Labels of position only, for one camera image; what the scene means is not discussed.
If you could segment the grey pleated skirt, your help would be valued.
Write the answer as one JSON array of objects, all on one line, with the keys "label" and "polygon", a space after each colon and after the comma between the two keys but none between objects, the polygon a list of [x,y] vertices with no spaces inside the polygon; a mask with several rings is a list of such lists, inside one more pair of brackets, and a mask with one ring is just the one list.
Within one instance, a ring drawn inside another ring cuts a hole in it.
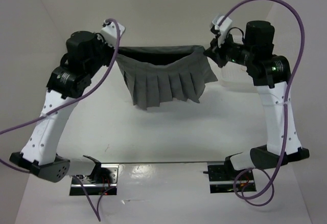
[{"label": "grey pleated skirt", "polygon": [[133,105],[142,110],[174,99],[198,103],[218,79],[204,47],[120,47],[116,59]]}]

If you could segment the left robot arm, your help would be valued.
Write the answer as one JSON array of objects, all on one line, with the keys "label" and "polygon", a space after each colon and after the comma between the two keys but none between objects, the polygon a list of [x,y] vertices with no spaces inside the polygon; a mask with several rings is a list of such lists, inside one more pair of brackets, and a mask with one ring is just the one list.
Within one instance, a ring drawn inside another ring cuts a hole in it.
[{"label": "left robot arm", "polygon": [[10,128],[13,131],[35,124],[32,135],[19,152],[10,155],[10,167],[43,180],[56,183],[66,175],[83,175],[90,183],[102,176],[101,162],[91,156],[73,161],[58,155],[57,148],[68,119],[77,104],[90,96],[102,84],[98,82],[88,92],[91,80],[101,67],[111,70],[118,54],[121,31],[99,33],[74,32],[66,41],[66,53],[46,85],[41,114],[32,121]]}]

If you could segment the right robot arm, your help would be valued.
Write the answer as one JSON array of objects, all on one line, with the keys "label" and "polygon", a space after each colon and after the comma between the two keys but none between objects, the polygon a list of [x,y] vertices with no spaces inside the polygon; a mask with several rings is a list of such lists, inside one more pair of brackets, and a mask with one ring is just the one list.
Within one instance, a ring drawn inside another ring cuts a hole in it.
[{"label": "right robot arm", "polygon": [[264,109],[267,143],[228,156],[224,175],[230,180],[247,168],[271,169],[310,156],[297,136],[291,99],[286,96],[291,78],[289,62],[284,56],[273,54],[274,26],[262,20],[248,22],[246,30],[241,32],[242,43],[234,42],[230,33],[233,29],[230,19],[222,24],[212,23],[211,32],[215,37],[204,54],[220,68],[228,62],[246,68]]}]

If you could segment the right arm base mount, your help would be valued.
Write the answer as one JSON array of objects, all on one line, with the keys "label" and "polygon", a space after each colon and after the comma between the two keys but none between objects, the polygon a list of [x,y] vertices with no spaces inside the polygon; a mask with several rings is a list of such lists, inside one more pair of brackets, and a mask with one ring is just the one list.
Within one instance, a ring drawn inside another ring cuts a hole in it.
[{"label": "right arm base mount", "polygon": [[[235,175],[227,174],[223,161],[207,163],[207,169],[203,174],[208,176],[210,193],[233,193],[233,183],[238,172]],[[244,192],[256,192],[252,171],[241,175],[238,179],[237,192],[241,193],[243,188],[245,188]]]}]

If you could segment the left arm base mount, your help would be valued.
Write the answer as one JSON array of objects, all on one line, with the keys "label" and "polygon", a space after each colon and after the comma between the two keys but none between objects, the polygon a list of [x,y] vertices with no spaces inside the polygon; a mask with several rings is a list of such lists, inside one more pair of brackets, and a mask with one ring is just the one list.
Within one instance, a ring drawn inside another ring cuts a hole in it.
[{"label": "left arm base mount", "polygon": [[118,164],[103,164],[100,176],[92,180],[86,175],[77,175],[78,180],[83,184],[90,196],[116,195],[119,176]]}]

